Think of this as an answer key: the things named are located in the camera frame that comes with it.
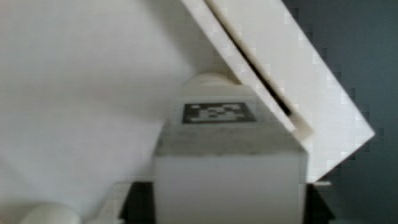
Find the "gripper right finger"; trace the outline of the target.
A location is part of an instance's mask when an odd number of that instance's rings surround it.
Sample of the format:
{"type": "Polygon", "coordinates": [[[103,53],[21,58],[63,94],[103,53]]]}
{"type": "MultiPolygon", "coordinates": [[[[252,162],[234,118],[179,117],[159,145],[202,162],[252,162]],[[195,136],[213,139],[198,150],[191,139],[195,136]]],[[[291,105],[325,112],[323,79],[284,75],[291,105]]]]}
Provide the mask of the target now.
{"type": "Polygon", "coordinates": [[[328,224],[335,215],[312,184],[305,187],[303,224],[328,224]]]}

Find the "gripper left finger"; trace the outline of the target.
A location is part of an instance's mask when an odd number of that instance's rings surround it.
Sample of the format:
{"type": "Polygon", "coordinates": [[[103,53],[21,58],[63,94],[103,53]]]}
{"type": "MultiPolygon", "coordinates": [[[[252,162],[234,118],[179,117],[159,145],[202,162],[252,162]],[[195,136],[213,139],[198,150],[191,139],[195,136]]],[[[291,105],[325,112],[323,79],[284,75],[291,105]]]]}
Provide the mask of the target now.
{"type": "Polygon", "coordinates": [[[152,183],[117,183],[94,224],[156,224],[152,183]]]}

